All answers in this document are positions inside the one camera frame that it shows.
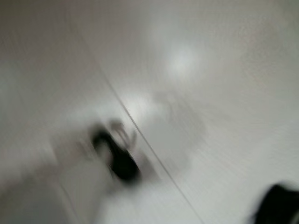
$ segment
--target black sandal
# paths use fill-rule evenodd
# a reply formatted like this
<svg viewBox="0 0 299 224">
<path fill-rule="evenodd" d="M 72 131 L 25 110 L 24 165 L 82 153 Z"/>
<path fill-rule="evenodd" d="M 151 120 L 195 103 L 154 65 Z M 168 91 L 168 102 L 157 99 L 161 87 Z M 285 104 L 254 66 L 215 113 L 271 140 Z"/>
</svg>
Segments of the black sandal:
<svg viewBox="0 0 299 224">
<path fill-rule="evenodd" d="M 113 160 L 111 163 L 112 171 L 124 182 L 132 182 L 140 176 L 140 171 L 127 149 L 121 148 L 106 130 L 98 131 L 92 144 L 96 152 L 99 152 L 99 146 L 107 143 L 111 151 Z"/>
</svg>

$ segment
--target black object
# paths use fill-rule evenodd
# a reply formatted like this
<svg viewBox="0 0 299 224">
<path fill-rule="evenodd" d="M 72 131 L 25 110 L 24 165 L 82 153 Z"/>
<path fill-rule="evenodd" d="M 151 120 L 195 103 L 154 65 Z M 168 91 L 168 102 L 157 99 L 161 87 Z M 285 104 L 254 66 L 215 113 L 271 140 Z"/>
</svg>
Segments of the black object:
<svg viewBox="0 0 299 224">
<path fill-rule="evenodd" d="M 136 180 L 140 176 L 140 171 L 129 152 L 121 148 L 109 132 L 100 130 L 92 139 L 93 146 L 97 152 L 100 144 L 104 142 L 108 144 L 113 157 L 111 164 L 112 171 L 125 182 Z"/>
<path fill-rule="evenodd" d="M 264 196 L 254 224 L 290 224 L 298 211 L 299 192 L 275 184 Z"/>
</svg>

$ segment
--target floor tile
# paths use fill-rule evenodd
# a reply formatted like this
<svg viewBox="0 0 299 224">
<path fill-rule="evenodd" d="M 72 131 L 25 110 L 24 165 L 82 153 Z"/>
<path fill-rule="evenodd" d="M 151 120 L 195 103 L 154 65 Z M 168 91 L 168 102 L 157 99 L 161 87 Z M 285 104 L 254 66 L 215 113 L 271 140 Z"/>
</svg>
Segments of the floor tile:
<svg viewBox="0 0 299 224">
<path fill-rule="evenodd" d="M 274 172 L 257 158 L 298 111 L 294 1 L 92 6 L 70 15 L 164 167 L 206 222 L 245 222 Z"/>
</svg>

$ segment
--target black shoe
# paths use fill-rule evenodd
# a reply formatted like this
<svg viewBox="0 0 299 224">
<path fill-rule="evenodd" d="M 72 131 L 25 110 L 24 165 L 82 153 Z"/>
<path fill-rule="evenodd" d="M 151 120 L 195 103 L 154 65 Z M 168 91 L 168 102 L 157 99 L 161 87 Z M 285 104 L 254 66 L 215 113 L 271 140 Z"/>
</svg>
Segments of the black shoe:
<svg viewBox="0 0 299 224">
<path fill-rule="evenodd" d="M 254 224 L 291 224 L 298 211 L 299 192 L 276 184 L 264 196 L 254 217 Z"/>
<path fill-rule="evenodd" d="M 98 152 L 101 143 L 107 143 L 112 154 L 112 171 L 124 182 L 132 182 L 140 176 L 139 168 L 126 149 L 122 149 L 114 141 L 110 133 L 98 131 L 92 139 L 93 147 Z"/>
</svg>

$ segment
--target white floor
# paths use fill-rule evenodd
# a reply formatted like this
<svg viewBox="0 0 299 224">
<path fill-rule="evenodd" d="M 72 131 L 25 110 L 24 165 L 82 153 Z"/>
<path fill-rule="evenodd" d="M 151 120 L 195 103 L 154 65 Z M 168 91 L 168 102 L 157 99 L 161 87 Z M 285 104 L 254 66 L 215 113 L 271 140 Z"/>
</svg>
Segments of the white floor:
<svg viewBox="0 0 299 224">
<path fill-rule="evenodd" d="M 156 181 L 98 223 L 246 223 L 299 183 L 299 1 L 4 0 L 0 178 L 53 156 L 58 126 L 121 118 Z"/>
</svg>

